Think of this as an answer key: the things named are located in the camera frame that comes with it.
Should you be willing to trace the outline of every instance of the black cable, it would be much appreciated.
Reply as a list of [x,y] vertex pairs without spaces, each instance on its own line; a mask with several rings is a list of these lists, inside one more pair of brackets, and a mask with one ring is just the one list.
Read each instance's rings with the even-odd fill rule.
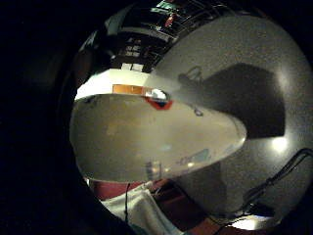
[[221,231],[222,231],[224,228],[226,228],[226,227],[227,227],[227,224],[225,224],[225,225],[223,225],[223,226],[219,227],[219,229],[218,229],[216,232],[214,232],[214,233],[213,233],[213,235],[220,234],[220,233],[221,233]]
[[128,201],[128,190],[129,190],[129,187],[130,187],[130,183],[127,184],[127,187],[126,187],[126,192],[125,192],[125,222],[128,224],[128,207],[127,207],[127,201]]
[[245,195],[245,203],[238,210],[229,212],[228,214],[232,214],[232,217],[242,217],[247,215],[247,212],[257,203],[268,187],[274,186],[292,173],[307,157],[313,157],[313,150],[301,149],[296,152],[296,154],[273,177],[269,177],[262,184],[250,189]]

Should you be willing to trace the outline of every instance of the white shell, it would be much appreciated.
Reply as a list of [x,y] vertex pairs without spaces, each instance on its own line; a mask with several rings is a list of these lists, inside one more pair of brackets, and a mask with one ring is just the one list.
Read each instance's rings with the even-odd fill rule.
[[221,161],[245,140],[246,128],[235,117],[175,101],[157,110],[133,95],[80,99],[70,122],[78,166],[96,180],[178,176]]

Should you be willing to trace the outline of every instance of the gray surface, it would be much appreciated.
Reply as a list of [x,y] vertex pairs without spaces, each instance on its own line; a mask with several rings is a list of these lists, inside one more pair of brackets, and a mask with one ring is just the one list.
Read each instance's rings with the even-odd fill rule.
[[[184,85],[181,74],[194,67],[201,68],[202,81]],[[267,73],[256,76],[253,70],[245,68]],[[241,70],[250,84],[245,89],[242,88],[245,79],[234,86]],[[223,80],[216,81],[213,77],[221,72]],[[179,41],[157,65],[154,74],[170,79],[170,85],[158,80],[149,80],[146,85],[169,91],[173,99],[237,117],[253,117],[246,119],[254,127],[253,131],[248,130],[250,138],[233,157],[176,179],[210,213],[235,211],[246,191],[273,176],[297,150],[313,148],[311,69],[288,34],[273,23],[253,17],[229,17],[204,25]],[[265,85],[259,93],[262,78]],[[195,83],[198,90],[192,96],[188,89]],[[229,93],[229,84],[234,93]],[[273,133],[272,127],[266,126],[272,120],[281,124]],[[281,151],[273,148],[273,140],[278,136],[284,136],[287,142],[286,149]],[[263,197],[262,202],[275,208],[272,224],[299,202],[312,179],[312,166],[307,159]]]

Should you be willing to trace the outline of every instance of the red sticker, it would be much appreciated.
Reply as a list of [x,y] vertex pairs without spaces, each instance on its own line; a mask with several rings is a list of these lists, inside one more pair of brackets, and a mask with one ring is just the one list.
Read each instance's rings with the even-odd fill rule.
[[144,97],[144,99],[151,104],[156,110],[169,110],[173,104],[173,101],[160,102],[155,101],[149,97]]

